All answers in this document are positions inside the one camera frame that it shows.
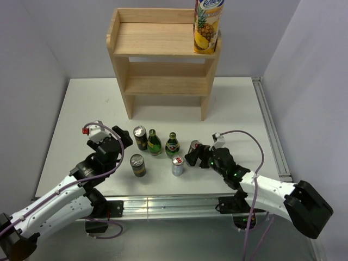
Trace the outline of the silver red-top can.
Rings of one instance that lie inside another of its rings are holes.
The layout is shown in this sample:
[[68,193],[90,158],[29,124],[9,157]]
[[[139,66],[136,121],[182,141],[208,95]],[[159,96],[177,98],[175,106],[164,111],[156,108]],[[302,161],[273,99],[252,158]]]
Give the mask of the silver red-top can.
[[201,144],[201,142],[199,140],[193,140],[190,144],[188,154],[196,153],[196,149],[197,149],[199,144]]
[[184,160],[180,154],[176,154],[172,157],[172,174],[174,176],[180,176],[183,173]]

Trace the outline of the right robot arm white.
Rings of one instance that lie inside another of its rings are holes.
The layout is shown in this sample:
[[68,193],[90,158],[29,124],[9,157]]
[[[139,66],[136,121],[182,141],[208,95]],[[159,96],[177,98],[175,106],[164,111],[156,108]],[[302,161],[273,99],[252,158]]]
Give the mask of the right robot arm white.
[[236,192],[235,205],[241,212],[264,210],[292,222],[303,235],[316,239],[333,215],[333,208],[306,181],[281,182],[258,176],[234,161],[227,148],[198,144],[185,155],[190,166],[213,169]]

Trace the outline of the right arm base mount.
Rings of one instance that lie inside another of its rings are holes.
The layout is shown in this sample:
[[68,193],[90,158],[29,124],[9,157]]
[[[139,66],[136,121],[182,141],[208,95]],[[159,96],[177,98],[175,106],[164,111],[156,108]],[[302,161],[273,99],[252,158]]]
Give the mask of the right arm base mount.
[[237,195],[219,197],[215,210],[220,214],[231,214],[233,224],[238,230],[244,231],[247,228],[251,207],[244,198]]

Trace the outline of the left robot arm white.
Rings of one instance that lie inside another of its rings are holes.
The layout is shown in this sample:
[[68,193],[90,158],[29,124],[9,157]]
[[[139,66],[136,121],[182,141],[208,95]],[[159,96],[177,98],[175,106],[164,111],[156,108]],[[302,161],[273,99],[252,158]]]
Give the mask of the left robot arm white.
[[120,167],[133,140],[128,131],[100,121],[87,123],[82,132],[93,153],[38,200],[11,215],[1,213],[1,249],[6,260],[25,260],[49,232],[105,213],[106,200],[96,186]]

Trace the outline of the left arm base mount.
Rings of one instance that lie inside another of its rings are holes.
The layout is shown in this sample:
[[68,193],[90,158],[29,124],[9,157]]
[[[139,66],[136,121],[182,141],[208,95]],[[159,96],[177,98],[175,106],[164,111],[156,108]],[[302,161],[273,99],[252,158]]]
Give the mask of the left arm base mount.
[[124,210],[122,200],[105,201],[92,210],[85,220],[85,231],[92,235],[102,234],[107,231],[112,218],[121,218]]

